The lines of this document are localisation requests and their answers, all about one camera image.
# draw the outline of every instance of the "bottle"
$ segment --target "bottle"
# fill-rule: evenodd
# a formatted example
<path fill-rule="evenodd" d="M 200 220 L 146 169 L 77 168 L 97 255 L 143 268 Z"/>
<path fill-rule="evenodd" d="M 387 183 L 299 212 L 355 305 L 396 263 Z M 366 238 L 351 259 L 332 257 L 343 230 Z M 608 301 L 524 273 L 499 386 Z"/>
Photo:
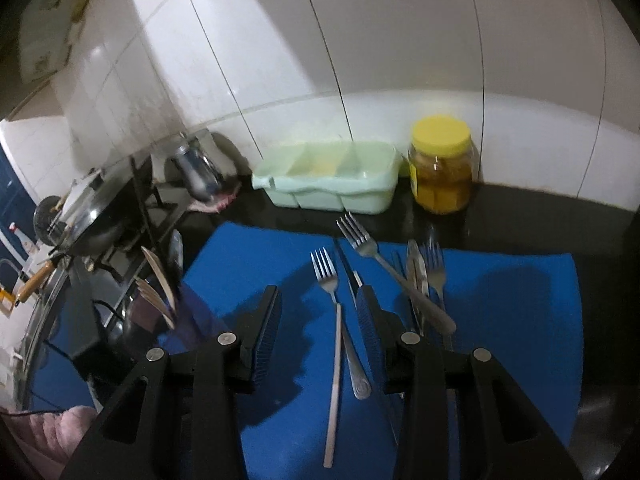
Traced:
<path fill-rule="evenodd" d="M 33 243 L 26 234 L 20 231 L 15 222 L 11 222 L 11 225 L 9 225 L 9 231 L 11 231 L 18 237 L 20 243 L 22 244 L 22 248 L 29 256 L 38 253 L 38 247 L 36 246 L 36 244 Z"/>
<path fill-rule="evenodd" d="M 412 128 L 409 149 L 411 189 L 427 211 L 460 211 L 471 197 L 471 132 L 464 121 L 439 115 Z"/>

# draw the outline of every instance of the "wall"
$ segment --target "wall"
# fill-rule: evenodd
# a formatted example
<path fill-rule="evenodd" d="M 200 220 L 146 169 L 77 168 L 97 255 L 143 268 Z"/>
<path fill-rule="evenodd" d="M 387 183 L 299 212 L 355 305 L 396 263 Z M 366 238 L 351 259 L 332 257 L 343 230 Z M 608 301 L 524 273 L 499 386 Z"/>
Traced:
<path fill-rule="evenodd" d="M 31 135 L 63 137 L 59 163 L 14 156 L 39 196 L 180 128 L 251 167 L 292 140 L 404 151 L 444 112 L 486 182 L 640 205 L 640 46 L 610 0 L 90 0 L 51 87 L 62 113 Z"/>

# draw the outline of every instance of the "silver bolt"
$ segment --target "silver bolt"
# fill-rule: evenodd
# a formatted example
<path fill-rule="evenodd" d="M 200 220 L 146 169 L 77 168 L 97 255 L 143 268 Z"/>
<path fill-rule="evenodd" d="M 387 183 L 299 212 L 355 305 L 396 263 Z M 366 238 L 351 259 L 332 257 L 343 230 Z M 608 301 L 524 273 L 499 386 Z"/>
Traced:
<path fill-rule="evenodd" d="M 491 359 L 491 352 L 486 348 L 476 348 L 474 350 L 474 357 L 478 359 L 478 361 L 485 363 Z"/>
<path fill-rule="evenodd" d="M 151 362 L 162 359 L 162 356 L 164 356 L 164 350 L 161 348 L 152 348 L 146 353 L 146 358 Z"/>
<path fill-rule="evenodd" d="M 230 345 L 231 343 L 235 343 L 236 339 L 238 338 L 233 332 L 223 332 L 218 336 L 218 342 L 221 345 Z"/>
<path fill-rule="evenodd" d="M 415 345 L 420 342 L 420 336 L 415 332 L 405 332 L 400 336 L 400 339 L 407 345 Z"/>

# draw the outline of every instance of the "pink cloth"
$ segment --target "pink cloth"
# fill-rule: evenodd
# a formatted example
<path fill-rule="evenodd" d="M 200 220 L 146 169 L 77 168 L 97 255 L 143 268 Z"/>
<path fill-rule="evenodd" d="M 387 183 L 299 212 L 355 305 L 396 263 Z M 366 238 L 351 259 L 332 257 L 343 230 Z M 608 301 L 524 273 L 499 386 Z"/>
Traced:
<path fill-rule="evenodd" d="M 76 406 L 63 413 L 2 415 L 2 420 L 42 477 L 57 480 L 96 416 L 95 409 Z"/>

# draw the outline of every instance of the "honey jar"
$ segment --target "honey jar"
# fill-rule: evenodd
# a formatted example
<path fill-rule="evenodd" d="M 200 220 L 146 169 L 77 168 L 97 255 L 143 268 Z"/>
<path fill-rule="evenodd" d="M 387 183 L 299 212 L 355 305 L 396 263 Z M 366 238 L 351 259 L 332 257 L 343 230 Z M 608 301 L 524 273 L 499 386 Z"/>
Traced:
<path fill-rule="evenodd" d="M 409 149 L 411 188 L 427 211 L 447 214 L 464 208 L 471 197 L 471 132 L 465 121 L 437 115 L 412 128 Z"/>

